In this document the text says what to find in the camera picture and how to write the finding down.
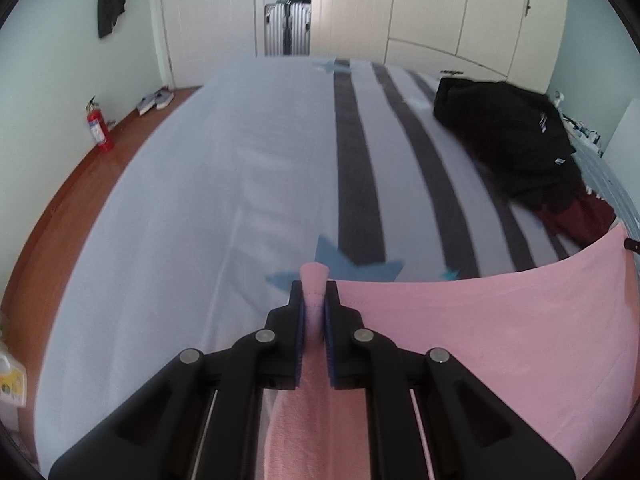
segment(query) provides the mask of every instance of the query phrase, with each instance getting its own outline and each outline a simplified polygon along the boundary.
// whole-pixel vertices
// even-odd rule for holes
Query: blue star pattern
[[[348,66],[336,64],[335,59],[332,59],[331,61],[327,61],[326,63],[320,63],[320,62],[314,63],[314,66],[321,68],[328,74],[333,74],[335,72],[338,72],[338,73],[342,72],[345,74],[351,73],[351,68],[349,68]]]
[[[400,260],[357,266],[324,236],[318,238],[315,261],[329,267],[330,279],[352,282],[394,282],[404,267]],[[276,272],[266,277],[267,283],[285,292],[291,289],[291,282],[299,279],[298,272]]]
[[[459,270],[451,270],[447,267],[446,272],[443,272],[440,277],[443,280],[447,280],[448,282],[455,282],[460,279],[460,271]]]

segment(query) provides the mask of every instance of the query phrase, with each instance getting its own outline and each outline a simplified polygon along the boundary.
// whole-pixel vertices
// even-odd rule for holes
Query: white door
[[[391,0],[311,0],[311,54],[382,63],[390,16]]]
[[[466,0],[394,0],[390,37],[455,54]]]
[[[526,0],[507,81],[545,93],[556,66],[567,0]]]
[[[458,56],[507,75],[524,0],[468,0]]]
[[[256,56],[254,0],[162,0],[178,88],[206,83],[230,59]]]

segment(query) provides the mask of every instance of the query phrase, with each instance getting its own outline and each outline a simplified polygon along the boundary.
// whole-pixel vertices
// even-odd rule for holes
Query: bed
[[[116,184],[67,285],[36,396],[43,474],[178,352],[260,328],[306,262],[337,280],[438,282],[577,253],[435,120],[437,85],[273,58],[220,69],[176,110]],[[638,214],[589,156],[578,150],[587,183],[637,235]]]

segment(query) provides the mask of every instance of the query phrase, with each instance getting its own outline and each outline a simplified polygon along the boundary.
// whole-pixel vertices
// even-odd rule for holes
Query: wardrobe
[[[567,0],[312,0],[311,54],[546,92]]]

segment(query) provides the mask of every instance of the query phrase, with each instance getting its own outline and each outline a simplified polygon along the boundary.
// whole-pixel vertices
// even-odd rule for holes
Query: metal screw
[[[269,330],[268,328],[263,328],[262,330],[258,330],[255,333],[255,338],[260,343],[270,343],[274,339],[276,339],[276,333],[273,330]]]
[[[195,348],[187,348],[180,352],[180,361],[186,365],[196,362],[200,358],[200,352]]]
[[[444,348],[434,348],[429,352],[429,357],[432,361],[436,361],[437,363],[446,363],[451,357],[451,354],[447,352]]]
[[[353,337],[356,341],[361,343],[368,343],[373,339],[373,332],[368,328],[359,328],[353,333]]]

